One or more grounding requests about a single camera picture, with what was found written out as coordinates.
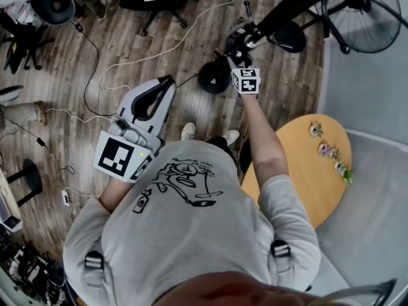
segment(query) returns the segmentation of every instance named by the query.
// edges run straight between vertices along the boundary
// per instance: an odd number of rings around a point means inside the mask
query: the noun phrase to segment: gray t-shirt
[[[101,239],[105,281],[85,283],[84,259]],[[275,239],[291,248],[279,273]],[[227,153],[199,141],[169,143],[111,215],[96,198],[81,211],[64,246],[69,283],[89,306],[151,305],[197,275],[236,271],[304,291],[317,274],[316,233],[289,179],[271,178],[259,209],[240,188]]]

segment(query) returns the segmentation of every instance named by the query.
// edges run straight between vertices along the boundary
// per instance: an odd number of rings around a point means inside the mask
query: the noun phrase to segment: buckle
[[[274,258],[286,258],[291,255],[291,248],[283,240],[275,240],[270,246]]]
[[[85,269],[103,272],[103,256],[96,251],[89,252],[85,257]]]

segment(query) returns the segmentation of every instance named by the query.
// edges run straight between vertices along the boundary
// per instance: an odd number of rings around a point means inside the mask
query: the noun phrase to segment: floor
[[[101,52],[101,61],[87,93],[90,106],[99,113],[114,113],[119,101],[127,92],[100,90],[99,78],[110,65],[135,61],[142,57],[165,51],[179,43],[185,35],[179,23],[170,14],[162,13],[145,38],[140,36],[146,13],[119,8],[119,0],[108,0],[110,8],[107,19],[99,23],[92,15],[81,24],[85,33],[95,42]],[[195,17],[208,7],[230,0],[189,1],[183,15],[189,25]],[[245,16],[245,0],[212,10],[202,16],[181,46],[161,57],[138,64],[122,66],[109,71],[105,84],[132,87],[149,80],[171,74],[177,83],[182,83],[197,73],[201,66],[211,61],[214,50],[222,51],[226,36],[239,16]],[[249,0],[255,23],[258,23],[280,0]],[[312,17],[304,13],[296,21],[304,24]],[[297,116],[316,110],[316,100],[323,70],[323,31],[320,26],[306,30],[307,48],[300,54],[289,54],[269,44],[253,51],[261,69],[262,84],[259,102],[271,125],[277,129]],[[44,48],[41,71],[19,69],[15,76],[2,71],[0,87],[24,85],[17,103],[42,100],[47,108],[66,108],[83,119],[91,114],[84,105],[84,87],[94,67],[94,47],[73,27],[67,24],[50,28],[46,37],[55,38],[55,43]],[[0,49],[0,64],[3,64],[6,47]],[[106,184],[106,175],[92,168],[94,148],[99,132],[108,128],[105,119],[94,119],[82,124],[64,112],[49,111],[48,126],[37,122],[24,127],[39,136],[49,147],[58,167],[70,165],[76,173],[62,171],[64,183],[86,194],[100,194]],[[222,134],[227,129],[239,129],[244,134],[246,124],[237,94],[228,89],[220,95],[210,95],[198,87],[196,78],[183,85],[177,92],[173,107],[163,131],[168,141],[178,140],[183,125],[196,123],[198,139]],[[3,168],[9,174],[21,169],[25,158],[38,166],[43,179],[44,192],[26,203],[21,212],[24,229],[20,232],[41,252],[49,251],[54,259],[61,258],[64,238],[80,211],[79,207],[64,206],[61,198],[62,184],[47,151],[35,138],[20,130],[15,135],[5,136],[0,141]],[[25,184],[13,184],[15,194],[28,192]],[[87,201],[75,193],[70,194],[75,203],[83,206]]]

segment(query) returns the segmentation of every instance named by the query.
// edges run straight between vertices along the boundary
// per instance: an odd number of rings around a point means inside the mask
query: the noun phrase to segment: office chair
[[[187,3],[187,0],[120,0],[120,7],[125,9],[130,9],[134,11],[151,11],[149,18],[142,30],[142,36],[147,35],[147,28],[152,23],[154,18],[160,11],[171,12],[179,21],[182,28],[187,27],[187,22],[181,15],[177,12],[177,9],[181,9]]]
[[[39,19],[52,26],[69,22],[75,14],[74,0],[29,0],[29,3]],[[48,26],[42,24],[40,28],[36,29],[32,24],[15,23],[4,12],[4,9],[0,10],[0,25],[14,35],[12,38],[1,40],[1,43],[11,42],[4,70],[9,66],[11,73],[16,73],[21,60],[25,57],[27,57],[24,64],[25,70],[30,69],[28,66],[30,59],[33,60],[35,69],[40,70],[42,67],[37,63],[37,50],[55,41],[53,38],[41,41]]]
[[[27,25],[15,23],[4,9],[0,9],[0,26],[14,35],[12,38],[3,38],[1,42],[11,42],[4,70],[10,67],[11,73],[15,74],[22,59],[25,57],[27,57],[24,64],[25,70],[30,69],[28,66],[30,59],[33,60],[35,69],[40,70],[41,66],[38,65],[36,58],[37,50],[55,41],[53,38],[41,41],[41,37],[47,26],[42,25],[39,29],[36,29],[31,23]]]
[[[74,0],[30,0],[30,5],[38,18],[52,26],[69,22],[75,14]]]

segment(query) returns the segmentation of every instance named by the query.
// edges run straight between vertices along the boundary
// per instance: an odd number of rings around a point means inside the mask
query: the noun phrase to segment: round wooden table
[[[322,137],[310,137],[313,122],[321,124]],[[334,211],[347,187],[334,169],[335,161],[321,156],[317,148],[322,142],[338,148],[341,161],[351,169],[349,138],[343,127],[326,115],[304,115],[292,120],[277,131],[277,136],[288,159],[289,176],[316,228]],[[242,189],[258,204],[259,187],[253,164],[244,177]]]

